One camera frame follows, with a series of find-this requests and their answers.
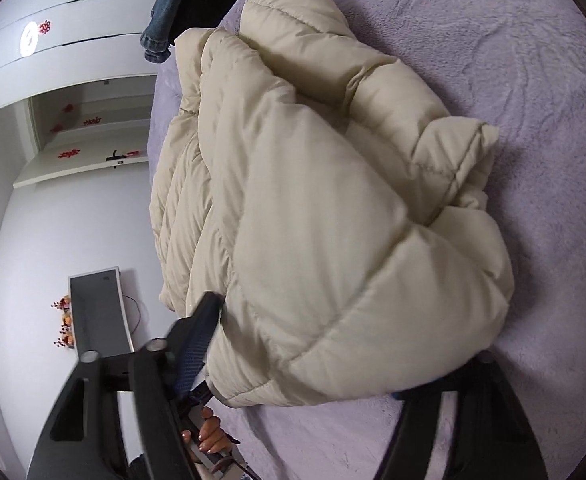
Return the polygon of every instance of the person's hand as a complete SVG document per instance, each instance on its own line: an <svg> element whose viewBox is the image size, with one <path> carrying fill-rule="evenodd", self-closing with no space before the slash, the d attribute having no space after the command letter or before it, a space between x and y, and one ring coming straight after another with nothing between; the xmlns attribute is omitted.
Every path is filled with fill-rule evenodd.
<svg viewBox="0 0 586 480"><path fill-rule="evenodd" d="M199 435L196 435L196 438L200 443L199 450L206 453L231 451L233 449L233 444L231 444L228 435L219 427L219 417L213 415L213 410L206 407L202 408L202 417L204 417L206 420L199 430ZM190 431L184 431L182 433L182 438L184 439L185 444L188 444L192 437L193 436L191 435ZM197 462L197 459L192 454L191 450L189 450L189 454L191 459L194 462Z"/></svg>

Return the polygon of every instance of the black cable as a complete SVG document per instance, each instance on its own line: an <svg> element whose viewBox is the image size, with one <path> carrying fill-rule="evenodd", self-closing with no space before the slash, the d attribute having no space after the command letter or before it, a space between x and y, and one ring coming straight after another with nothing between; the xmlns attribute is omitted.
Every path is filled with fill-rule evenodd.
<svg viewBox="0 0 586 480"><path fill-rule="evenodd" d="M135 328L133 329L133 332L131 332L131 335L133 335L135 333L135 330L137 330L139 328L139 324L142 322L142 311L140 310L139 304L137 303L137 301L135 301L133 298L131 298L130 296L127 296L125 294L122 294L123 298L129 298L129 300L133 301L133 303L135 303L135 307L137 307L137 313L139 314L139 318L137 319L137 324L135 325Z"/></svg>
<svg viewBox="0 0 586 480"><path fill-rule="evenodd" d="M233 462L235 463L236 466L238 466L238 468L240 468L242 470L242 472L244 473L244 476L242 477L243 479L245 477L248 477L249 480L262 480L259 476L257 476L257 473L255 471L253 471L249 466L243 466L242 464L240 464L237 460L233 460Z"/></svg>

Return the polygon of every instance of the quilted fabric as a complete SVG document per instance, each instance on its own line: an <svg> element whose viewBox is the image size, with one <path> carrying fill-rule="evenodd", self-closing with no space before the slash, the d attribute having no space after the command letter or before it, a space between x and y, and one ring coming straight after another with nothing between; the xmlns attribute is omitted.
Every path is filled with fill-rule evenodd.
<svg viewBox="0 0 586 480"><path fill-rule="evenodd" d="M164 304L227 296L219 400L384 394L491 344L513 291L485 212L495 128L449 116L331 0L246 0L239 35L191 29L175 54L151 224Z"/></svg>

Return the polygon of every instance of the round sticker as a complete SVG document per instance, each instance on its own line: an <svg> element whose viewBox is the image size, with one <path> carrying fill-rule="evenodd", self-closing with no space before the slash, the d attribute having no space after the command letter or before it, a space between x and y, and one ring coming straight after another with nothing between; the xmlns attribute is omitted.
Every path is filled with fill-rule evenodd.
<svg viewBox="0 0 586 480"><path fill-rule="evenodd" d="M20 54L22 57L31 56L38 47L39 26L35 22L30 22L22 32L20 39Z"/></svg>

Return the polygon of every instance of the finger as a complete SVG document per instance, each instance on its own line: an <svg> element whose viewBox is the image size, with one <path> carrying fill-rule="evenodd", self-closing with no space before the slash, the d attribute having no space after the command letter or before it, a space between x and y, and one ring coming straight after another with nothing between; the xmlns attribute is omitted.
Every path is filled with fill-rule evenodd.
<svg viewBox="0 0 586 480"><path fill-rule="evenodd" d="M184 440L184 444L188 445L188 443L191 441L191 432L189 430L182 431L182 439ZM188 448L188 452L191 460L193 460L195 463L199 463L198 458L193 454L191 448Z"/></svg>
<svg viewBox="0 0 586 480"><path fill-rule="evenodd" d="M224 431L217 428L211 436L209 436L206 440L203 440L201 444L199 444L199 450L204 452L209 452L215 444L217 444L220 440L227 440L227 434Z"/></svg>
<svg viewBox="0 0 586 480"><path fill-rule="evenodd" d="M231 451L233 450L233 444L231 441L228 440L227 437L223 438L222 440L216 442L211 449L209 449L209 453L219 453L220 451Z"/></svg>
<svg viewBox="0 0 586 480"><path fill-rule="evenodd" d="M218 430L219 422L218 416L212 416L204 421L202 427L199 428L199 441L202 442L203 440L206 440L215 430Z"/></svg>

